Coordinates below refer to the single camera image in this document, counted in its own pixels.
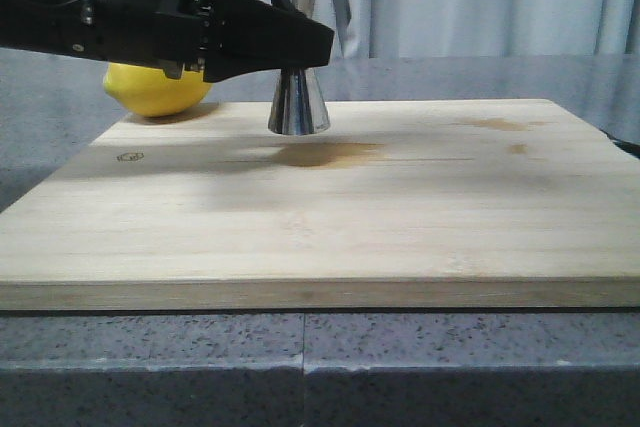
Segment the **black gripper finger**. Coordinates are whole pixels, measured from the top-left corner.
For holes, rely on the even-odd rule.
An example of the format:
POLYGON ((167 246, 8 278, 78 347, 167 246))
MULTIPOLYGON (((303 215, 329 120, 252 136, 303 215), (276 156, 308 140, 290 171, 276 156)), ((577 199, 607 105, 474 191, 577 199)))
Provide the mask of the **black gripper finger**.
POLYGON ((328 64, 334 31, 289 7, 261 0, 211 0, 203 78, 328 64))

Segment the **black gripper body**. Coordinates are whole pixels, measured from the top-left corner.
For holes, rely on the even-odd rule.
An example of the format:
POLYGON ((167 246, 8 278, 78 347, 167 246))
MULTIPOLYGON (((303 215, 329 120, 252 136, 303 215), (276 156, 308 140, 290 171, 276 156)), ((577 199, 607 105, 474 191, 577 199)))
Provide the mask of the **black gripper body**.
POLYGON ((205 68, 202 0, 1 0, 4 48, 144 66, 205 68))

